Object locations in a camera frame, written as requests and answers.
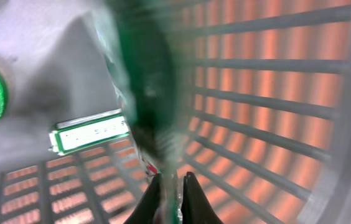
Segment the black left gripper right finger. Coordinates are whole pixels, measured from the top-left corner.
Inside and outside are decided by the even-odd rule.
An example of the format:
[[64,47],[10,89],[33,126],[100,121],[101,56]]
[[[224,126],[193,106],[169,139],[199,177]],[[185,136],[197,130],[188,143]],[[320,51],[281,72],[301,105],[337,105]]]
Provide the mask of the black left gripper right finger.
[[187,172],[183,179],[181,212],[183,224],[223,224],[193,172]]

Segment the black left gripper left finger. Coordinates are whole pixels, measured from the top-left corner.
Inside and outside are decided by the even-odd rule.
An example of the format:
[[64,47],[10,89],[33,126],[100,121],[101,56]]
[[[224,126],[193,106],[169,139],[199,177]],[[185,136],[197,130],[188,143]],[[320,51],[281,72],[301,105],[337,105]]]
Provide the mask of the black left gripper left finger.
[[161,204],[162,175],[156,174],[134,211],[124,224],[161,224],[159,206]]

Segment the green white small box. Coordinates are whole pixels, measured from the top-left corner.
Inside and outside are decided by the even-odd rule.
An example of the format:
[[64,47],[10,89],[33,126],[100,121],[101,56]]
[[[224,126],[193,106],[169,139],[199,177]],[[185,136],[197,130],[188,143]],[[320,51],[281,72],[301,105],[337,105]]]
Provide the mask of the green white small box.
[[57,123],[49,132],[49,151],[60,156],[130,134],[120,109]]

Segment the green 3M gloves packet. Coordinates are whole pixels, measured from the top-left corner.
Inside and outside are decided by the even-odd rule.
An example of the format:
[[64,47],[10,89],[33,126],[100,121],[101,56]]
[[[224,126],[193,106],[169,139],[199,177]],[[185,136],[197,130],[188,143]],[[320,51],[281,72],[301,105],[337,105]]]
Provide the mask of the green 3M gloves packet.
[[162,223],[181,223],[176,165],[181,1],[107,0],[93,28],[151,183],[162,175]]

